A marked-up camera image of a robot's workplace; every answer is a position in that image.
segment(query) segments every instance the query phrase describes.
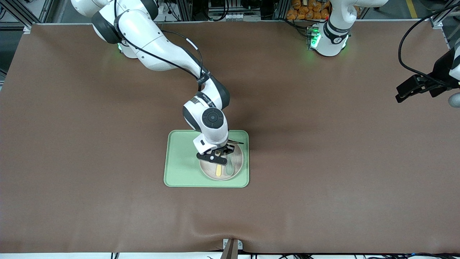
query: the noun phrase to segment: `brown table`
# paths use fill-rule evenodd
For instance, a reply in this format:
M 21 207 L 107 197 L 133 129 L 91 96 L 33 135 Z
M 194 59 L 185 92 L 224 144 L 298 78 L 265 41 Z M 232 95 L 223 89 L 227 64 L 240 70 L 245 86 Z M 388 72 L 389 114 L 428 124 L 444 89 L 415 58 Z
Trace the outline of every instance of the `brown table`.
M 91 26 L 34 26 L 0 93 L 0 252 L 204 251 L 228 237 L 260 253 L 460 252 L 452 92 L 394 98 L 411 24 L 358 22 L 333 58 L 285 23 L 165 25 L 231 92 L 229 127 L 250 136 L 243 189 L 163 183 L 192 77 L 149 71 Z M 447 51 L 429 23 L 406 46 L 426 72 Z

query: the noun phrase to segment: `round plate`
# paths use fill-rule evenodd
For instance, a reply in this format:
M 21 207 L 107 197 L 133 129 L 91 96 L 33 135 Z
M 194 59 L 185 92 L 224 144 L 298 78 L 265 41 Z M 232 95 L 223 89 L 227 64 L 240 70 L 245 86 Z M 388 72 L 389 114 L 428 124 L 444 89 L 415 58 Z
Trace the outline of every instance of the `round plate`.
M 219 165 L 204 160 L 200 160 L 200 167 L 203 173 L 217 181 L 225 181 L 235 177 L 243 167 L 243 152 L 237 144 L 233 153 L 222 156 L 227 158 L 227 165 Z

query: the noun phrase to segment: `round black joint cap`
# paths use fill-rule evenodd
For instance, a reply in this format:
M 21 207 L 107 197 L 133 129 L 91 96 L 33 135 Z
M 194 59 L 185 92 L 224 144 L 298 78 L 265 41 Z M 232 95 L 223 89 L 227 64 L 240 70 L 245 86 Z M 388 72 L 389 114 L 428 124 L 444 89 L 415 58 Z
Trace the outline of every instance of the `round black joint cap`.
M 218 129 L 224 124 L 224 114 L 218 108 L 208 108 L 202 115 L 203 123 L 211 129 Z

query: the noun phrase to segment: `green tray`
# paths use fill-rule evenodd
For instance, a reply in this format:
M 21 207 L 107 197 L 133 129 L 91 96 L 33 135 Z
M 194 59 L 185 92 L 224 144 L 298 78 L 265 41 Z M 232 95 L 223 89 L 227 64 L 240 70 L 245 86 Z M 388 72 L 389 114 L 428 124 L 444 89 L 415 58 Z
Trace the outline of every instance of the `green tray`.
M 230 130 L 229 139 L 243 142 L 241 171 L 226 181 L 207 177 L 196 158 L 193 139 L 199 135 L 194 130 L 173 130 L 169 133 L 166 150 L 164 182 L 169 187 L 243 188 L 249 183 L 249 136 L 244 130 Z

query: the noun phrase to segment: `table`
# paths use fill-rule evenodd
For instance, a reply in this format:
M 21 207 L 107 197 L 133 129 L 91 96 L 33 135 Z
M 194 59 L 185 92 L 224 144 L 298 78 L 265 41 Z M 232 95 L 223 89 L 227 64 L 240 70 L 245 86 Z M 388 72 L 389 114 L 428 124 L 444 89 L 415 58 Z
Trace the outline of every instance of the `table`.
M 232 95 L 229 128 L 250 137 L 243 189 L 163 183 L 192 77 L 149 71 L 91 26 L 35 25 L 0 93 L 0 252 L 206 251 L 229 237 L 256 253 L 459 252 L 458 110 L 449 93 L 394 98 L 412 24 L 357 22 L 333 58 L 281 22 L 165 25 Z M 429 72 L 446 51 L 426 22 L 403 58 Z

